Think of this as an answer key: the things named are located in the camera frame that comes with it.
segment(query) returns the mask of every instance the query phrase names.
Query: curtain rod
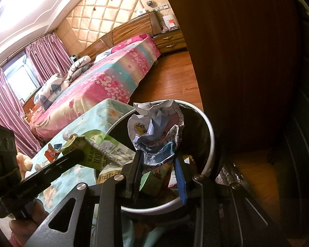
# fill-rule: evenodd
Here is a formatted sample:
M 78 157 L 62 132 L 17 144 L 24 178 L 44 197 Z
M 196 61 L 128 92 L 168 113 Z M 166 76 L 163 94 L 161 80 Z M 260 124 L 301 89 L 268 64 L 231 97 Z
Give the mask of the curtain rod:
M 4 61 L 2 61 L 2 62 L 0 63 L 0 67 L 3 66 L 9 59 L 11 59 L 13 56 L 15 56 L 18 52 L 20 52 L 21 50 L 23 50 L 24 48 L 26 48 L 29 44 L 32 44 L 33 42 L 37 41 L 38 39 L 40 39 L 40 38 L 42 38 L 42 37 L 44 37 L 44 36 L 46 36 L 46 35 L 48 35 L 48 34 L 52 34 L 53 32 L 57 31 L 57 29 L 58 29 L 58 28 L 53 29 L 53 30 L 51 30 L 51 31 L 49 31 L 49 32 L 47 32 L 47 33 L 45 33 L 45 34 L 43 34 L 43 35 L 40 35 L 40 36 L 38 36 L 37 38 L 35 38 L 34 40 L 32 40 L 31 42 L 29 42 L 29 43 L 23 45 L 22 47 L 20 47 L 20 48 L 19 48 L 18 50 L 16 50 L 14 53 L 12 53 L 11 55 L 9 55 Z

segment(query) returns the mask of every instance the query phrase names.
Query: wooden bed frame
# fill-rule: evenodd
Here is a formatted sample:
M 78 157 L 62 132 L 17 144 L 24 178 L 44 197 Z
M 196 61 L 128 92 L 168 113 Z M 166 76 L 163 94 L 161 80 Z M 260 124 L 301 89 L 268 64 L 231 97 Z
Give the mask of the wooden bed frame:
M 78 54 L 78 58 L 90 56 L 93 61 L 97 54 L 114 47 L 119 42 L 139 34 L 149 34 L 150 36 L 153 36 L 160 33 L 161 30 L 162 27 L 156 13 L 154 11 L 146 13 L 114 28 L 112 31 L 103 35 L 101 38 L 88 46 L 84 51 L 80 52 Z

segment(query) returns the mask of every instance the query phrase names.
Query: pink curtain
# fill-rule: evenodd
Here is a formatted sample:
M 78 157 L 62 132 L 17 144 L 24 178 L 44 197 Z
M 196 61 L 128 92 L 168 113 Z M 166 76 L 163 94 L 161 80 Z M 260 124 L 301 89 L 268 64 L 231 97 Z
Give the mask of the pink curtain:
M 25 48 L 39 82 L 45 82 L 55 73 L 65 76 L 72 61 L 64 44 L 56 33 L 47 34 Z
M 23 116 L 22 105 L 0 68 L 0 125 L 12 130 L 15 133 L 15 141 L 19 151 L 33 158 L 41 147 L 23 120 Z

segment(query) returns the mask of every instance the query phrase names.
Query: silver bolt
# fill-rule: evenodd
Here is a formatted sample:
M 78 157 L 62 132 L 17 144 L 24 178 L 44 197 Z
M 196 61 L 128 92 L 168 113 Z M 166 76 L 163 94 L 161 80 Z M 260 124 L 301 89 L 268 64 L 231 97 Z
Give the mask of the silver bolt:
M 231 187 L 232 187 L 233 189 L 240 189 L 240 188 L 241 188 L 241 184 L 239 184 L 239 183 L 232 183 L 232 184 L 231 184 Z
M 123 175 L 115 175 L 114 176 L 114 180 L 116 180 L 116 181 L 121 181 L 121 180 L 123 180 L 124 179 L 124 176 Z
M 204 179 L 204 176 L 203 175 L 194 175 L 194 178 L 196 179 L 196 180 L 203 180 Z
M 77 184 L 77 190 L 84 190 L 85 188 L 86 188 L 86 184 L 85 183 Z

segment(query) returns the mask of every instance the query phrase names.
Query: trash can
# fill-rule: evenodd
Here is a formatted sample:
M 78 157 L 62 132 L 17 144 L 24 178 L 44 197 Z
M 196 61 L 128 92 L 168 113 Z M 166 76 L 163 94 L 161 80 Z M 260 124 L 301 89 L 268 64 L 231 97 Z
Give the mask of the trash can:
M 152 104 L 158 104 L 163 101 L 165 100 L 154 101 Z M 182 133 L 182 143 L 180 144 L 179 150 L 181 150 L 182 155 L 188 154 L 193 156 L 198 168 L 198 173 L 207 177 L 212 177 L 213 174 L 216 174 L 213 170 L 215 164 L 215 140 L 212 125 L 207 116 L 196 106 L 180 100 L 175 100 L 175 102 L 180 106 L 184 115 L 185 125 Z M 135 109 L 116 121 L 108 130 L 107 134 L 124 144 L 126 147 L 135 150 L 127 130 L 127 122 L 133 114 L 138 114 Z M 99 171 L 95 170 L 95 177 L 97 178 L 98 175 Z M 149 204 L 149 197 L 144 198 L 143 200 L 146 201 L 143 205 Z M 162 205 L 151 205 L 150 208 L 140 208 L 139 205 L 133 205 L 132 207 L 122 206 L 121 210 L 135 215 L 151 216 L 167 214 L 181 208 L 182 206 L 183 203 L 178 197 Z

